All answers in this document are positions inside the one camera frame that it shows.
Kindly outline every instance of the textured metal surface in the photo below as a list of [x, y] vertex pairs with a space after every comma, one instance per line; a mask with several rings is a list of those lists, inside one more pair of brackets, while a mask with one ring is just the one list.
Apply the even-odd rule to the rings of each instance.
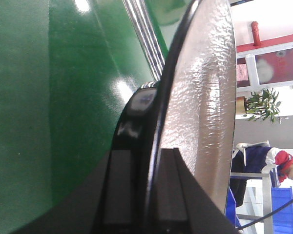
[[159, 81], [164, 66], [164, 57], [143, 0], [123, 0], [135, 28], [154, 80]]
[[161, 147], [178, 147], [224, 211], [235, 108], [235, 42], [226, 0], [199, 3], [178, 59]]

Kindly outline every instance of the red pipe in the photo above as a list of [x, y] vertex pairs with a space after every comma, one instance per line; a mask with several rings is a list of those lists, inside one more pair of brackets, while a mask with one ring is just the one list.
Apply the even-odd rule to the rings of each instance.
[[254, 39], [253, 46], [259, 46], [262, 43], [260, 42], [260, 38], [259, 38], [258, 22], [253, 21], [251, 24], [251, 27], [252, 27], [252, 33], [253, 33], [253, 39]]

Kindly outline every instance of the green surface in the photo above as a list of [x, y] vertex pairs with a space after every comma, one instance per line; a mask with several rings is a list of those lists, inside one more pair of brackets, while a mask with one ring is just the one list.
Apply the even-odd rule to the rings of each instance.
[[150, 80], [122, 1], [0, 0], [0, 234], [83, 181]]

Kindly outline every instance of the white wall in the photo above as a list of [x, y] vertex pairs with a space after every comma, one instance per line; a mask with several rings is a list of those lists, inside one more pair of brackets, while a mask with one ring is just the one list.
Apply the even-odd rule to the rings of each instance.
[[254, 0], [231, 7], [236, 44], [253, 43], [251, 23], [258, 22], [261, 40], [293, 34], [293, 0]]

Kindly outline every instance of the green leaves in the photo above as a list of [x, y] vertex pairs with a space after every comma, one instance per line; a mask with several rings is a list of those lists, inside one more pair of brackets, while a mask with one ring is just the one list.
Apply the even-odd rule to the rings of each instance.
[[248, 121], [257, 121], [258, 119], [264, 121], [269, 119], [274, 123], [277, 120], [277, 116], [280, 113], [279, 106], [281, 102], [278, 101], [279, 92], [269, 89], [263, 89], [262, 94], [251, 92], [251, 97], [246, 99], [246, 113], [252, 116]]

